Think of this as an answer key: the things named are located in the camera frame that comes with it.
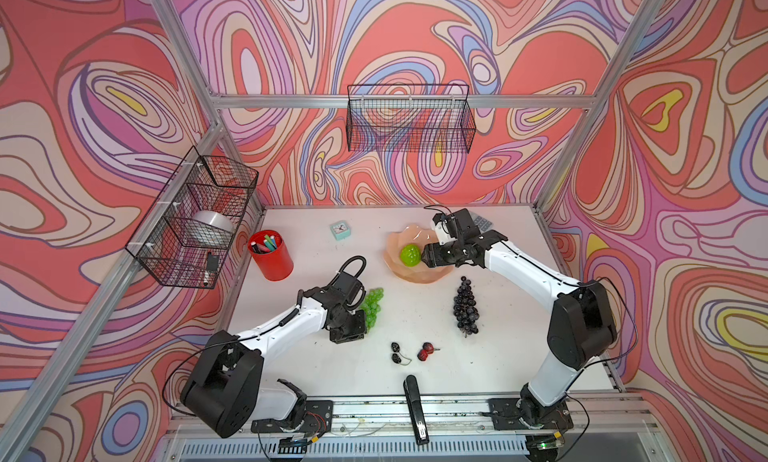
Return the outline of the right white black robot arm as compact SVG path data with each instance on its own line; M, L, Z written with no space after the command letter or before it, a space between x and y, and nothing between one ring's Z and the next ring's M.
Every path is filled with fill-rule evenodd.
M580 282L526 254L496 230L483 232L470 212L438 210L431 228L437 241L427 244L421 261L430 269L479 267L514 283L548 313L548 354L533 379L519 393L512 410L517 423L542 429L567 408L567 392L592 359L617 340L618 332L606 288Z

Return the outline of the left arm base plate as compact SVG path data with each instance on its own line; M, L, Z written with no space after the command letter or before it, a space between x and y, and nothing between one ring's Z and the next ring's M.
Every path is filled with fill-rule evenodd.
M334 402L311 399L299 402L285 419L262 419L251 422L251 432L258 434L324 435L332 429Z

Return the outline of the dark purple grape bunch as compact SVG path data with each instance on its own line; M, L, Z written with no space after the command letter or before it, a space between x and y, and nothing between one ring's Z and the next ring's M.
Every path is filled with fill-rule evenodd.
M472 282L466 276L460 279L460 285L453 298L453 315L457 328L465 335L476 335L479 332L479 310L473 293Z

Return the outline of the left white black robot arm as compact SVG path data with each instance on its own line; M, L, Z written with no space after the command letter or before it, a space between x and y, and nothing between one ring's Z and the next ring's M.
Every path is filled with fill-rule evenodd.
M310 432L316 417L307 409L307 395L286 379L264 382L263 371L298 342L322 331L334 344L363 339L366 315L360 305L365 296L359 276L340 271L324 287L300 290L295 305L264 327L238 335L215 333L181 391L181 403L221 438L249 422L283 432Z

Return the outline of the green grape bunch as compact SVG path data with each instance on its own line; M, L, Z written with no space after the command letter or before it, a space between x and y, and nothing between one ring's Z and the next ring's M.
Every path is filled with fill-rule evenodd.
M381 301L384 298L383 288L374 288L370 290L361 306L359 307L365 313L366 331L370 332L377 322L381 311Z

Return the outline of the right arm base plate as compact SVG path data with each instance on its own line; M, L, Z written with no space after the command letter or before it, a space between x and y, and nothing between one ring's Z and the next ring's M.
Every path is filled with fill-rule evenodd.
M488 417L497 431L566 432L574 427L565 399L541 406L535 398L492 398Z

